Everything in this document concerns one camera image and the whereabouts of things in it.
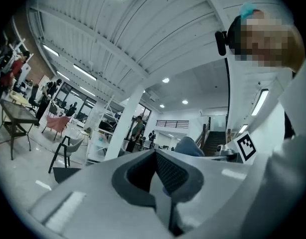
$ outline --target black frame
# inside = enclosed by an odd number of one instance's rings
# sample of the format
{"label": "black frame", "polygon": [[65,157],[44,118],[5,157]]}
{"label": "black frame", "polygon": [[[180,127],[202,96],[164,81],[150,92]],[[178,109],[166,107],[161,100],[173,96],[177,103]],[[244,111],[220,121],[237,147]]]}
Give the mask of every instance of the black frame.
{"label": "black frame", "polygon": [[74,87],[72,87],[72,86],[70,86],[69,84],[67,84],[67,83],[63,83],[62,84],[62,86],[61,86],[61,88],[60,88],[60,90],[57,92],[57,95],[55,96],[55,98],[54,99],[56,99],[57,98],[57,96],[58,96],[58,94],[59,94],[59,92],[61,91],[61,89],[63,88],[63,86],[68,86],[68,87],[70,87],[70,90],[69,90],[69,92],[67,93],[67,95],[65,96],[65,98],[63,99],[63,101],[62,102],[65,102],[65,100],[67,99],[67,97],[68,97],[68,95],[70,94],[70,92],[71,91],[74,91],[74,92],[79,92],[79,93],[81,93],[82,95],[84,95],[86,98],[85,99],[83,99],[82,101],[83,101],[83,104],[82,104],[82,106],[81,106],[81,108],[80,108],[80,110],[77,112],[77,117],[79,116],[79,114],[81,113],[81,111],[82,111],[82,109],[83,109],[83,107],[85,106],[85,105],[87,105],[88,103],[87,103],[87,100],[91,100],[94,104],[96,104],[97,103],[97,101],[95,101],[94,99],[92,99],[92,98],[90,98],[90,97],[88,97],[86,94],[84,94],[84,93],[82,93],[81,91],[79,91],[79,90],[77,90],[76,88],[74,88]]}

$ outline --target black mesh grille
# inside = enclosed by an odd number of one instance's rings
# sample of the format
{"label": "black mesh grille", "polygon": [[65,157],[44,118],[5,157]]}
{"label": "black mesh grille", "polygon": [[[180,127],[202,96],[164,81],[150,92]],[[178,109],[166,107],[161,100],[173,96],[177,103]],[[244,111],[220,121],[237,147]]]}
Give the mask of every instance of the black mesh grille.
{"label": "black mesh grille", "polygon": [[160,154],[156,154],[156,172],[169,193],[174,192],[188,179],[188,173]]}

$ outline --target metal table leg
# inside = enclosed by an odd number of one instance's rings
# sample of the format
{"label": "metal table leg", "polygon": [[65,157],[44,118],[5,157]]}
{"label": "metal table leg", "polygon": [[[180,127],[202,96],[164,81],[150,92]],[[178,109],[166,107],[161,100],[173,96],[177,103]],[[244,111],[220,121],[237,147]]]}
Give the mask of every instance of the metal table leg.
{"label": "metal table leg", "polygon": [[11,126],[11,160],[13,160],[14,130],[15,130],[15,123],[13,121]]}
{"label": "metal table leg", "polygon": [[2,111],[1,111],[1,120],[2,120],[2,122],[1,122],[1,125],[0,125],[0,129],[1,129],[2,125],[3,125],[3,123],[4,123],[4,118],[3,118],[3,109],[2,109]]}
{"label": "metal table leg", "polygon": [[29,151],[31,151],[31,144],[30,144],[30,139],[29,139],[29,132],[30,132],[32,126],[33,126],[33,124],[31,124],[31,127],[30,127],[29,131],[27,132],[27,137],[28,137],[28,142],[29,142]]}

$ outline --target white pillar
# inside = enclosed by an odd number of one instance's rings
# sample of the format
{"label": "white pillar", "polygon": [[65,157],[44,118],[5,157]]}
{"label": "white pillar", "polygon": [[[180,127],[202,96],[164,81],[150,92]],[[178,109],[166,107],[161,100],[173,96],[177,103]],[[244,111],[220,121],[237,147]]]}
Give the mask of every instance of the white pillar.
{"label": "white pillar", "polygon": [[144,87],[142,85],[138,85],[133,94],[130,96],[129,101],[124,108],[122,115],[120,117],[119,123],[114,131],[112,136],[108,151],[105,155],[104,160],[110,160],[118,157],[120,148],[122,146],[124,137],[128,132],[129,125],[131,123],[132,116],[134,111],[136,110],[138,103],[143,94]]}

